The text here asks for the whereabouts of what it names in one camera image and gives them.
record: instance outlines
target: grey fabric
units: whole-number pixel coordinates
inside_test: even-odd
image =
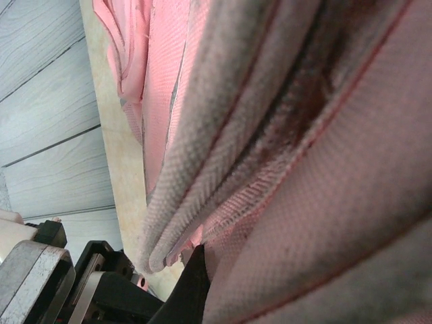
[[[163,259],[247,144],[300,49],[318,1],[277,3],[213,2],[178,132],[144,220],[140,266],[147,272],[164,267]],[[307,13],[301,21],[286,20],[298,10]],[[267,29],[273,32],[265,38]],[[299,36],[277,46],[285,32]]]
[[[342,93],[340,91],[341,87],[347,88],[347,84],[349,85],[353,83],[359,70],[362,69],[367,60],[370,59],[373,51],[382,41],[398,14],[405,6],[405,0],[393,1],[391,5],[388,5],[388,3],[386,5],[383,1],[376,2],[375,0],[370,0],[362,1],[361,3],[355,2],[355,5],[346,12],[346,18],[343,21],[347,22],[347,24],[340,32],[341,38],[339,39],[339,42],[342,42],[342,45],[339,45],[341,48],[335,49],[334,53],[332,53],[331,56],[333,56],[333,58],[329,62],[330,68],[326,68],[327,71],[323,74],[323,78],[326,78],[328,89],[333,91],[334,95],[340,95],[340,93]],[[288,91],[288,94],[283,97],[290,98],[289,95],[290,92]],[[325,96],[329,96],[330,94],[325,93],[325,85],[322,84],[321,88],[318,87],[315,89],[314,95],[318,100],[321,100],[324,103],[325,100],[327,100]],[[326,109],[323,115],[332,114],[332,109],[334,109],[334,106],[331,109]],[[277,147],[275,144],[281,143],[287,143],[287,145],[291,145],[295,148],[295,140],[301,138],[301,136],[298,136],[299,116],[298,113],[297,115],[294,115],[295,110],[299,110],[295,105],[283,107],[279,114],[273,116],[273,121],[279,122],[279,127],[276,123],[276,125],[269,124],[267,134],[264,133],[262,138],[257,138],[257,142],[262,145],[257,143],[254,143],[253,145],[257,148],[261,148],[261,150],[263,149],[262,147],[267,147],[267,145],[274,148]],[[300,117],[307,122],[309,116],[300,115]],[[277,130],[281,127],[280,124],[290,132],[285,132],[285,137],[279,138],[279,140],[274,143],[271,141],[272,137],[269,136],[268,132],[277,134]],[[276,158],[270,160],[270,162],[268,162],[257,174],[253,176],[248,173],[247,162],[242,161],[239,165],[236,165],[231,178],[228,179],[223,186],[229,186],[230,182],[235,184],[241,182],[243,173],[238,175],[239,169],[243,169],[244,173],[250,176],[248,183],[228,201],[223,203],[206,220],[202,238],[203,242],[219,235],[227,226],[235,224],[242,217],[247,217],[251,213],[255,213],[256,209],[274,193],[275,189],[280,184],[279,179],[281,175],[286,172],[286,165],[288,164],[288,161],[292,159],[294,153],[289,149],[279,151],[273,149],[273,152],[269,149],[267,152],[270,152],[267,153],[267,155],[273,153]],[[212,197],[212,200],[207,203],[203,213],[209,209],[214,209],[217,207],[218,203],[223,201],[222,198],[220,198],[220,191],[221,189],[219,189],[214,197]]]
[[[431,238],[429,217],[358,266],[251,323],[381,324],[430,307]]]
[[[286,159],[327,100],[323,91],[323,70],[344,26],[349,4],[349,1],[328,1],[321,6],[296,67],[288,74],[254,140],[201,212],[203,219],[224,203],[222,210],[205,221],[203,242],[247,216],[278,183],[279,170],[285,169]],[[234,194],[241,187],[245,188]]]
[[[185,203],[174,215],[177,220],[174,219],[171,222],[170,226],[165,229],[165,237],[161,238],[161,243],[166,244],[166,237],[172,237],[172,233],[178,227],[179,219],[188,224],[180,239],[172,238],[170,245],[177,242],[172,255],[178,253],[182,244],[199,225],[207,222],[207,218],[219,205],[243,187],[247,181],[250,181],[255,171],[269,158],[268,152],[277,151],[278,147],[286,143],[287,138],[282,129],[286,128],[290,122],[292,123],[293,119],[295,119],[296,124],[302,125],[300,121],[302,118],[293,117],[293,112],[296,109],[301,110],[299,106],[309,98],[309,93],[303,91],[301,84],[305,82],[312,84],[314,81],[320,80],[320,72],[324,63],[317,64],[317,62],[325,62],[326,55],[328,55],[340,28],[339,24],[332,23],[330,23],[331,28],[329,28],[328,22],[340,18],[346,5],[340,5],[340,2],[337,1],[337,5],[328,8],[328,14],[325,17],[327,21],[322,24],[313,21],[316,16],[313,13],[318,10],[318,7],[319,1],[315,1],[315,3],[310,1],[307,6],[304,5],[303,1],[282,1],[278,7],[278,13],[269,27],[268,36],[262,44],[249,81],[243,86],[243,89],[240,89],[241,93],[232,116],[221,131],[220,139],[217,140],[217,143],[221,143],[221,147],[218,148],[216,143],[213,156],[210,155],[205,162],[205,166],[208,165],[207,172],[213,176],[214,169],[219,167],[223,158],[224,146],[235,147],[239,152],[238,158],[224,177],[219,180],[219,183],[215,183],[215,188],[204,197],[200,190],[207,185],[209,177],[204,176],[205,171],[202,170],[202,175],[195,179],[188,192],[188,196],[194,197],[194,199],[185,199]],[[311,46],[306,49],[308,55],[302,57],[302,60],[298,62],[299,60],[295,58],[300,55],[300,45],[304,44],[306,32],[312,23],[319,26],[321,34],[319,31],[314,33],[315,42],[311,42]],[[291,86],[290,92],[280,98],[280,88],[287,86],[287,84],[295,84],[295,86]],[[268,115],[270,110],[273,111],[271,120],[269,121],[269,118],[266,117],[263,121],[263,113],[267,111]],[[298,132],[295,127],[292,128],[292,133],[297,135]],[[252,143],[248,143],[244,147],[245,140]],[[213,217],[219,221],[226,218],[224,214],[213,215]],[[207,239],[207,229],[204,228],[204,231],[203,236]],[[157,248],[154,251],[156,255],[164,252],[160,252]]]
[[[305,136],[271,200],[251,214],[256,223],[247,238],[226,233],[223,246],[206,244],[223,252],[219,262],[211,261],[216,269],[209,269],[205,323],[275,311],[426,217],[432,201],[431,14],[427,0],[400,8]]]

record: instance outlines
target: pink fabric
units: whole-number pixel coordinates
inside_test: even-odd
[[[230,174],[269,109],[317,2],[212,2],[182,118],[148,206],[141,237],[146,271],[171,264],[203,221],[196,212]],[[291,43],[283,42],[287,35]]]
[[[188,32],[189,0],[153,0],[144,97],[144,171],[146,193],[155,187],[167,146],[176,82]]]
[[[111,44],[108,62],[117,82],[124,111],[136,139],[142,142],[142,91],[149,46],[151,0],[93,0]]]
[[[258,220],[206,243],[204,323],[385,323],[349,318],[430,306],[432,3],[399,4],[376,14],[380,40],[352,58]],[[363,273],[381,279],[361,292]]]
[[[392,321],[391,324],[431,324],[432,309],[420,310]]]
[[[190,73],[194,65],[200,39],[203,36],[204,27],[209,14],[210,2],[210,0],[200,0],[192,1],[190,4],[184,58],[179,72],[177,95],[175,96],[172,105],[171,123],[167,135],[167,149],[172,145],[174,135],[176,134]]]

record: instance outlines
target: white wooden wall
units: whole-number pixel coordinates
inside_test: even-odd
[[[0,0],[0,208],[121,248],[78,0]]]

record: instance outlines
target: textured fabric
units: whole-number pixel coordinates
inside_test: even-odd
[[[162,269],[178,244],[168,260],[173,262],[200,225],[197,211],[248,144],[294,63],[317,10],[317,1],[307,4],[213,2],[178,132],[148,206],[141,256],[145,271]],[[292,43],[283,42],[289,35]],[[297,50],[286,55],[288,48]],[[269,68],[274,62],[277,67]]]
[[[431,13],[426,0],[402,8],[306,135],[238,255],[230,251],[239,241],[225,243],[219,266],[235,261],[209,270],[205,323],[254,319],[304,298],[430,217]]]
[[[92,0],[93,10],[111,44],[108,63],[117,82],[123,110],[136,139],[142,143],[142,89],[149,47],[151,0]]]
[[[186,45],[190,2],[153,0],[142,100],[146,193],[151,194],[165,156],[172,101]]]
[[[429,323],[432,2],[130,2],[94,0],[143,133],[137,269],[205,243],[204,323]]]
[[[432,303],[431,234],[429,219],[334,280],[251,323],[382,324],[417,312]],[[410,315],[402,323],[415,323],[414,318],[425,315]]]

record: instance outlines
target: pink mesh fabric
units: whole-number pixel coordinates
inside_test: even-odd
[[[432,309],[420,310],[392,321],[391,324],[430,324],[432,323]]]
[[[353,67],[358,67],[372,55],[375,47],[381,42],[383,35],[403,6],[403,1],[388,6],[382,2],[376,3],[372,0],[356,3],[351,8],[346,19],[347,25],[343,31],[346,35],[344,38],[344,50],[338,53],[340,56],[334,62],[335,67],[329,71],[328,77],[331,84],[328,87],[340,88]],[[319,42],[322,41],[321,36],[317,37],[317,39]],[[244,181],[245,175],[248,177],[246,185],[231,195],[220,207],[216,208],[217,203],[223,201],[221,198],[223,190],[220,188],[203,209],[202,214],[215,210],[205,221],[203,242],[220,234],[227,226],[235,224],[242,217],[255,213],[256,209],[263,208],[267,199],[279,185],[283,174],[287,172],[286,165],[292,158],[292,150],[294,150],[293,144],[295,144],[295,141],[293,139],[295,140],[295,137],[298,136],[298,124],[301,121],[298,115],[293,115],[296,102],[289,100],[290,97],[295,97],[295,90],[295,87],[294,91],[288,89],[281,103],[283,109],[280,109],[278,114],[273,116],[273,122],[267,126],[264,136],[257,139],[254,144],[256,147],[255,152],[252,152],[248,160],[236,166],[231,178],[226,180],[222,187],[233,186],[237,188],[238,184]],[[280,130],[283,128],[290,131],[281,132]],[[282,136],[276,137],[274,134],[277,133],[282,134]],[[286,149],[276,154],[278,153],[277,147],[284,145],[284,143],[291,146],[292,150]],[[257,161],[259,161],[258,158],[253,158],[253,155],[259,154],[260,150],[262,151],[264,148],[270,152],[273,151],[275,158],[265,163],[260,170],[253,174],[253,171],[258,169]]]
[[[172,101],[184,55],[189,1],[153,0],[144,97],[144,170],[146,192],[155,187],[162,167],[171,120]]]
[[[117,82],[124,111],[136,139],[142,143],[142,89],[149,46],[151,0],[93,0],[93,10],[111,44],[108,62]]]
[[[200,225],[196,212],[230,171],[268,110],[317,10],[316,1],[302,4],[212,2],[182,118],[144,220],[145,271],[162,269],[173,248],[167,262],[175,260]],[[289,44],[280,40],[289,35],[296,51],[286,55]],[[269,69],[275,62],[277,67]]]
[[[214,275],[204,323],[259,319],[295,300],[306,299],[389,242],[406,232],[414,233],[414,224],[430,219],[432,41],[427,35],[432,29],[431,13],[430,1],[402,6],[387,36],[361,69],[352,72],[355,76],[335,94],[305,136],[304,146],[288,164],[287,178],[247,239],[232,237],[225,244],[219,243],[222,247],[207,244],[211,250],[223,250],[219,252],[223,256],[216,269],[209,270]],[[330,111],[337,111],[337,115],[327,119]],[[432,248],[430,240],[425,240],[431,234],[430,221],[422,231],[420,242],[425,245],[414,245],[424,251],[418,254],[420,260],[414,264],[407,259],[405,263],[397,254],[394,260],[414,269],[407,278],[422,278],[426,283],[421,286],[426,290],[417,292],[419,283],[402,288],[396,285],[384,296],[387,299],[378,300],[369,309],[374,316],[397,314],[391,293],[398,289],[407,289],[420,304],[430,298],[430,258],[423,262],[425,251]],[[387,265],[390,268],[375,270],[391,272],[397,264],[393,261]],[[425,268],[417,277],[415,269],[421,265]],[[356,291],[348,284],[344,287],[354,294],[354,300],[362,300],[355,298]],[[324,296],[327,300],[341,298],[341,304],[347,298]],[[389,303],[388,312],[380,312],[385,303]],[[315,306],[301,304],[295,311],[301,311],[302,317],[290,317],[293,313],[289,313],[284,319],[287,323],[290,319],[293,323],[301,323],[295,319],[316,323],[308,321],[316,314]],[[333,312],[334,321],[345,308],[335,309],[340,312]],[[351,311],[368,314],[361,308]],[[269,319],[265,323],[280,321]]]
[[[178,74],[176,94],[171,103],[171,122],[167,134],[167,149],[171,146],[176,134],[190,73],[194,65],[200,39],[203,37],[204,27],[209,14],[210,2],[211,0],[200,0],[191,1],[190,3],[184,55]]]

